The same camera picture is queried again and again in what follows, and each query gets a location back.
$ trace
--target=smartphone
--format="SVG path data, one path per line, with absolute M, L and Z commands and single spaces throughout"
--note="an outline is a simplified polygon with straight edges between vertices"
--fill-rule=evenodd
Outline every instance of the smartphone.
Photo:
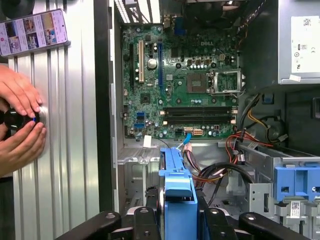
M 0 23 L 0 54 L 20 55 L 70 44 L 65 13 L 46 11 Z

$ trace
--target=blue sata port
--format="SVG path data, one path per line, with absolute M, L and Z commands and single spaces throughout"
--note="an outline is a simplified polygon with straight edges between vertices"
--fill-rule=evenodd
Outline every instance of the blue sata port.
M 137 112 L 136 113 L 136 117 L 144 118 L 145 117 L 145 113 L 144 112 Z
M 145 124 L 144 123 L 135 123 L 134 124 L 134 128 L 135 129 L 144 129 L 145 128 Z

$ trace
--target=screw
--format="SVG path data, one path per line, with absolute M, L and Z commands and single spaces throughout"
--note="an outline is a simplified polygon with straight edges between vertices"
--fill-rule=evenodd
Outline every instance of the screw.
M 108 213 L 107 216 L 106 216 L 107 219 L 113 219 L 115 217 L 116 216 L 113 213 Z
M 146 214 L 146 213 L 148 213 L 148 212 L 149 212 L 148 209 L 145 209 L 145 208 L 143 208 L 143 209 L 140 210 L 140 213 L 142 213 L 142 214 Z

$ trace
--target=power supply label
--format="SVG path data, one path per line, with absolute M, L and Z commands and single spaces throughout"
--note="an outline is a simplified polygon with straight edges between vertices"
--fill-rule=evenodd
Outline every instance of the power supply label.
M 291 72 L 320 73 L 319 16 L 291 17 Z

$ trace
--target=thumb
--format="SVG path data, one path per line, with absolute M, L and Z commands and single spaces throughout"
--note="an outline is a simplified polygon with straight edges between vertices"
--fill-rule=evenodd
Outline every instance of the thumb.
M 6 127 L 6 125 L 0 124 L 0 141 L 2 141 L 4 139 L 4 137 L 6 136 L 8 131 L 8 128 Z

